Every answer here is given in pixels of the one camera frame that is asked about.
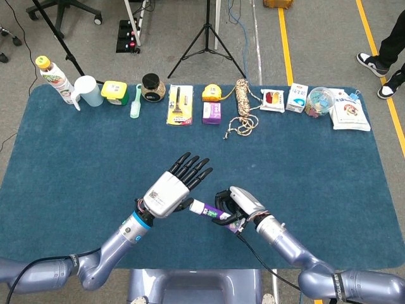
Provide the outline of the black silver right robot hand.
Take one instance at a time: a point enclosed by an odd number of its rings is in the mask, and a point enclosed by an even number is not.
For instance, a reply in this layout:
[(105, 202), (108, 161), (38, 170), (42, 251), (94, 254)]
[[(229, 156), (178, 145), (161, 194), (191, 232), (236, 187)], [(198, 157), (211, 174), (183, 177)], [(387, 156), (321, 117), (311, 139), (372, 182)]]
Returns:
[(226, 206), (230, 216), (226, 219), (213, 218), (212, 222), (218, 225), (229, 225), (238, 220), (246, 219), (248, 222), (255, 218), (263, 218), (270, 212), (248, 191), (237, 186), (230, 186), (227, 190), (215, 195), (215, 208), (224, 211)]

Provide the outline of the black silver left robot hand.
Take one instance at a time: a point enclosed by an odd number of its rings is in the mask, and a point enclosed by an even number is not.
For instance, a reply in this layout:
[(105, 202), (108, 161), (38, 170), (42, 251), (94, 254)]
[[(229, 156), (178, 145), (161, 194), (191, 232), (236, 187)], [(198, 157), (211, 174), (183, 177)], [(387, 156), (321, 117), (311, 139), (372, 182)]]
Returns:
[(137, 200), (137, 214), (142, 219), (163, 219), (182, 209), (182, 202), (212, 171), (209, 158), (180, 156), (171, 167)]

